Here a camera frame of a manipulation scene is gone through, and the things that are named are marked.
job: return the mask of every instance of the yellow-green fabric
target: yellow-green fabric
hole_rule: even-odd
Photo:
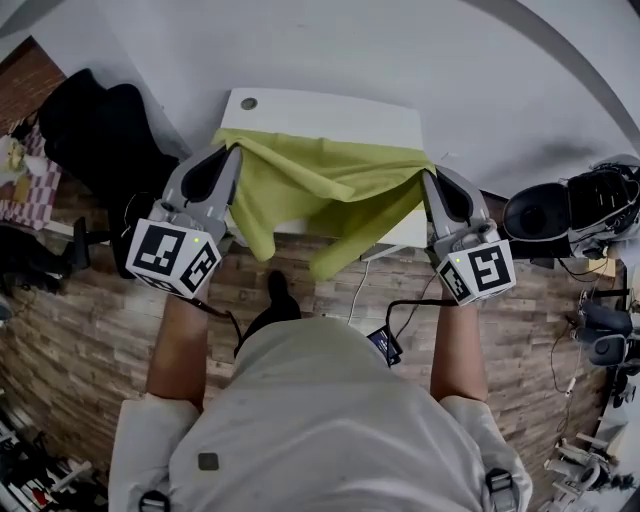
[[[242,150],[231,215],[255,257],[275,252],[282,222],[337,237],[316,253],[312,275],[328,279],[375,244],[422,201],[416,174],[435,172],[422,151],[279,133],[221,129],[214,142]]]

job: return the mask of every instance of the white tabletop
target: white tabletop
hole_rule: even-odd
[[[245,110],[243,100],[253,98],[255,108]],[[286,133],[338,142],[407,147],[424,151],[417,110],[375,101],[284,89],[233,89],[221,128]],[[227,224],[235,227],[231,215]],[[306,219],[285,222],[277,233],[302,234]],[[414,210],[383,236],[379,243],[408,247],[427,244],[424,210]]]

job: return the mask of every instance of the white cable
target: white cable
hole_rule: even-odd
[[[347,325],[351,324],[351,318],[353,317],[353,310],[356,307],[356,301],[358,300],[358,295],[360,294],[360,290],[362,290],[362,285],[364,284],[365,280],[367,279],[367,275],[369,274],[369,263],[371,263],[371,261],[367,261],[367,266],[364,269],[364,276],[362,277],[362,281],[360,281],[360,286],[358,286],[358,289],[356,290],[356,294],[353,297],[353,302],[351,303],[351,312],[349,313],[349,320],[347,320]]]
[[[609,258],[607,258],[606,261],[605,261],[604,270],[602,271],[601,274],[598,274],[597,279],[593,282],[593,288],[591,289],[591,297],[589,298],[589,300],[593,299],[593,294],[596,292],[596,288],[598,287],[598,282],[600,281],[600,278],[604,275],[604,273],[607,271],[608,267],[609,267]]]
[[[582,343],[578,342],[578,345],[579,345],[579,348],[578,348],[578,358],[576,359],[576,369],[573,371],[573,377],[571,377],[571,381],[569,382],[569,385],[567,386],[567,390],[564,393],[564,396],[566,396],[567,398],[569,398],[573,393],[573,388],[576,385],[576,380],[578,377],[578,369],[580,368],[580,357],[582,356]]]

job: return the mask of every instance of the white shirt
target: white shirt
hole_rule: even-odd
[[[212,453],[219,469],[199,469]],[[511,472],[526,510],[531,480],[486,404],[438,404],[362,334],[313,318],[248,339],[202,416],[182,401],[125,401],[109,509],[137,511],[158,489],[174,512],[480,512],[495,467]]]

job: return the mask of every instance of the black cable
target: black cable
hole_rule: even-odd
[[[629,313],[633,309],[634,304],[637,304],[636,294],[633,291],[633,287],[631,287],[631,289],[629,290],[629,293],[631,294],[631,297],[630,297],[631,300],[629,302],[629,307],[627,308],[627,313]]]
[[[564,264],[564,261],[562,261],[560,258],[556,258],[556,259],[558,260],[558,263],[560,263],[560,266],[564,268],[571,277],[573,277],[576,281],[580,283],[595,283],[598,279],[600,279],[600,275],[598,275],[595,279],[588,279],[588,280],[578,279],[576,276],[586,276],[587,274],[592,274],[596,270],[600,270],[601,268],[606,267],[609,264],[609,260],[607,259],[607,261],[604,264],[600,265],[598,268],[594,268],[593,270],[589,270],[587,272],[575,273],[569,270],[569,268]]]
[[[580,242],[582,242],[583,240],[586,240],[587,238],[594,237],[596,235],[599,235],[600,233],[605,233],[607,231],[609,231],[609,228],[604,228],[604,229],[601,229],[600,231],[594,231],[593,233],[587,233],[582,238],[578,238],[577,240],[574,240],[573,242],[569,242],[569,245],[571,245],[571,244],[579,244]]]
[[[431,279],[429,279],[429,281],[427,282],[427,284],[425,285],[424,289],[422,290],[422,293],[420,294],[420,300],[424,299],[424,294],[427,293],[427,288],[429,288],[429,285],[431,284],[431,282],[435,279],[435,277],[438,274],[433,274],[431,276]],[[405,327],[407,327],[407,325],[409,325],[409,322],[411,322],[411,319],[413,318],[413,314],[416,312],[416,309],[418,309],[420,307],[419,304],[416,304],[415,306],[413,306],[413,309],[411,310],[411,313],[409,314],[409,318],[407,318],[407,321],[404,323],[404,325],[402,327],[400,327],[400,330],[396,333],[396,340],[400,337],[400,334],[402,334],[402,331],[404,331]]]
[[[613,262],[613,278],[611,279],[611,288],[609,288],[609,291],[613,290],[613,289],[616,287],[616,275],[617,275],[617,272],[616,272],[616,262],[614,261],[614,262]]]
[[[387,307],[387,316],[385,317],[385,321],[384,321],[384,330],[388,338],[386,359],[387,359],[387,366],[389,367],[391,367],[391,361],[389,359],[389,345],[392,343],[392,341],[395,341],[395,336],[391,332],[389,319],[391,318],[391,310],[394,307],[399,306],[401,304],[416,304],[418,306],[447,306],[447,307],[458,305],[458,303],[455,300],[442,300],[442,299],[440,300],[436,300],[436,299],[394,300],[391,304],[389,304],[389,307]]]
[[[218,318],[230,319],[231,322],[233,323],[233,327],[236,330],[236,334],[238,335],[238,343],[242,341],[242,332],[240,332],[240,326],[238,325],[238,322],[236,322],[236,319],[231,313],[231,311],[225,311],[224,313],[221,313],[217,309],[212,308],[208,304],[205,304],[200,299],[196,299],[195,297],[192,299],[187,299],[186,297],[181,297],[180,295],[176,295],[176,297],[178,297],[179,299],[182,299],[185,302],[188,302],[192,306],[195,306],[198,309],[201,309],[202,311],[205,311],[206,313],[209,313],[210,315],[217,316]]]

